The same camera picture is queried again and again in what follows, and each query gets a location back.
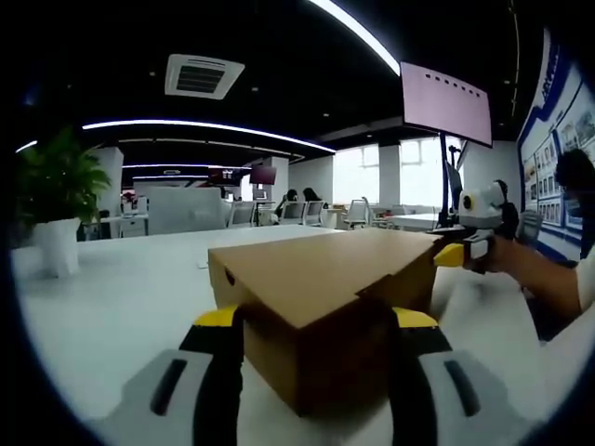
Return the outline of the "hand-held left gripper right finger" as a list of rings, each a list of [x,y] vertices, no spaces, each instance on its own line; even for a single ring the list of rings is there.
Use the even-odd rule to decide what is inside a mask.
[[[405,308],[391,310],[390,410],[394,445],[519,445],[534,424],[432,317]]]

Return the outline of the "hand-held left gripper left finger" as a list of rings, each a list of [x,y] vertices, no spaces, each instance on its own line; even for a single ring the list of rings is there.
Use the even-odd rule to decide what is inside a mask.
[[[244,357],[240,308],[204,313],[126,382],[99,433],[110,445],[235,445]]]

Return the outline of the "person's right hand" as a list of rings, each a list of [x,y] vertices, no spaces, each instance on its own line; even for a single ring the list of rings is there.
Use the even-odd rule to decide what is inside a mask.
[[[494,236],[490,239],[488,253],[484,260],[485,269],[489,272],[514,274],[522,251],[523,247],[518,243]]]

